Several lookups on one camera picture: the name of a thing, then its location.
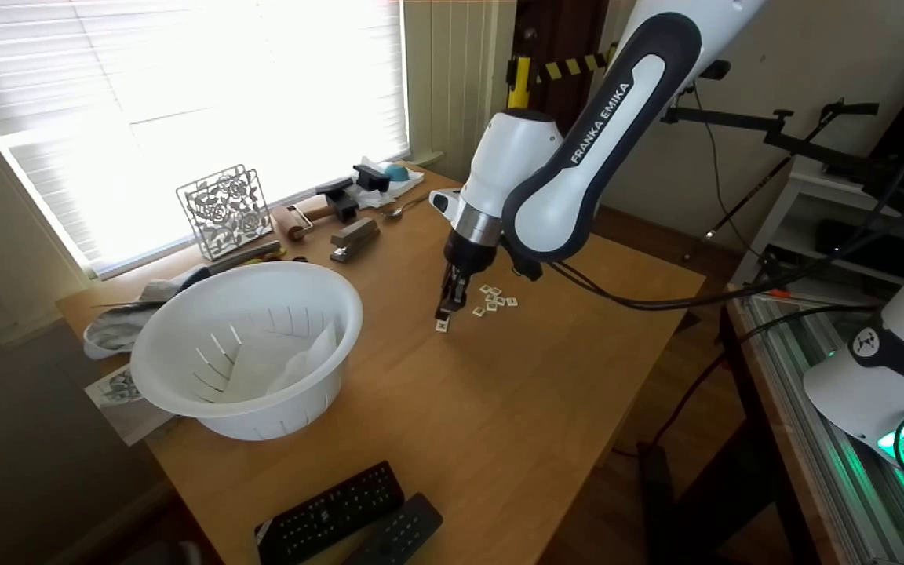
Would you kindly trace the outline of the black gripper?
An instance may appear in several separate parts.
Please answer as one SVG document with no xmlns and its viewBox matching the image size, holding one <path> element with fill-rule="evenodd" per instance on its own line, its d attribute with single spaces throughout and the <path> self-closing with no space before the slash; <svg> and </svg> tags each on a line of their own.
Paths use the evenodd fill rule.
<svg viewBox="0 0 904 565">
<path fill-rule="evenodd" d="M 453 312 L 461 312 L 469 305 L 465 289 L 470 276 L 487 270 L 495 250 L 489 245 L 476 245 L 453 233 L 445 238 L 444 256 L 445 256 L 445 283 L 433 312 L 435 321 L 445 321 Z"/>
</svg>

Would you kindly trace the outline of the white franka robot arm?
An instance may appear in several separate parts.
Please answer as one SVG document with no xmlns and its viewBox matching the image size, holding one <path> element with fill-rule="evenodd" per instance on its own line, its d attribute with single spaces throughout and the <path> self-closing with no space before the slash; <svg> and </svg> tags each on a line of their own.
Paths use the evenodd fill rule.
<svg viewBox="0 0 904 565">
<path fill-rule="evenodd" d="M 694 80 L 766 0 L 636 0 L 600 92 L 570 128 L 523 113 L 489 120 L 458 190 L 429 204 L 449 221 L 435 318 L 469 297 L 504 250 L 523 276 L 589 234 L 600 196 L 668 101 Z M 810 404 L 850 439 L 904 467 L 904 287 L 830 361 L 804 374 Z"/>
</svg>

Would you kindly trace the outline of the aluminium extrusion robot base frame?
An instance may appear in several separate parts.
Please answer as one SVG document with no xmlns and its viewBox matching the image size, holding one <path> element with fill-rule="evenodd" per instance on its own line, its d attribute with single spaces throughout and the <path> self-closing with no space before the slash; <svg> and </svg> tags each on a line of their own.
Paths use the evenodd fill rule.
<svg viewBox="0 0 904 565">
<path fill-rule="evenodd" d="M 727 321 L 817 556 L 830 565 L 904 565 L 904 472 L 830 424 L 804 392 L 804 374 L 843 347 L 860 313 L 744 297 Z"/>
</svg>

